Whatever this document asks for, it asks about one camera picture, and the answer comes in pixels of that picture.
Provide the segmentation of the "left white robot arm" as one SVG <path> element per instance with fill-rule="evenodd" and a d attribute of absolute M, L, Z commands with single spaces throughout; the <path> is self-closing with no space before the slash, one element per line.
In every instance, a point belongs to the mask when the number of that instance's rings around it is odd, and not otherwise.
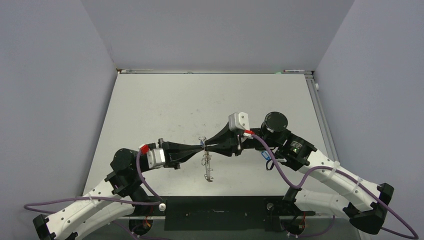
<path fill-rule="evenodd" d="M 63 209 L 33 219 L 40 240 L 75 240 L 120 217 L 143 215 L 148 208 L 165 209 L 164 200 L 149 186 L 144 172 L 178 169 L 204 146 L 160 140 L 138 150 L 121 148 L 110 164 L 112 171 L 85 195 L 70 199 Z"/>

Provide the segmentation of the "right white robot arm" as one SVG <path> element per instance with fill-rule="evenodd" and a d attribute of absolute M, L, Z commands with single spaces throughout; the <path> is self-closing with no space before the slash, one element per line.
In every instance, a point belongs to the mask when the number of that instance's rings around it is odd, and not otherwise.
<path fill-rule="evenodd" d="M 250 128 L 248 115 L 236 112 L 219 133 L 200 142 L 207 152 L 228 157 L 246 149 L 267 152 L 271 168 L 289 187 L 282 201 L 289 214 L 333 215 L 370 235 L 383 230 L 394 188 L 362 179 L 287 126 L 288 119 L 277 111 L 268 113 L 259 128 Z"/>

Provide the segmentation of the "perforated metal keyring disc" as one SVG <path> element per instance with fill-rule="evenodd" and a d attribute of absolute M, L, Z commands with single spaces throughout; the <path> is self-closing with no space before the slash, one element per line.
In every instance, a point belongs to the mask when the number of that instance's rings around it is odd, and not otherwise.
<path fill-rule="evenodd" d="M 213 171 L 213 169 L 211 168 L 211 155 L 206 150 L 206 140 L 207 140 L 207 138 L 205 136 L 200 136 L 198 139 L 200 141 L 200 145 L 203 148 L 201 165 L 204 166 L 204 168 L 205 168 L 204 178 L 207 182 L 212 183 L 214 178 L 211 176 L 211 172 Z"/>

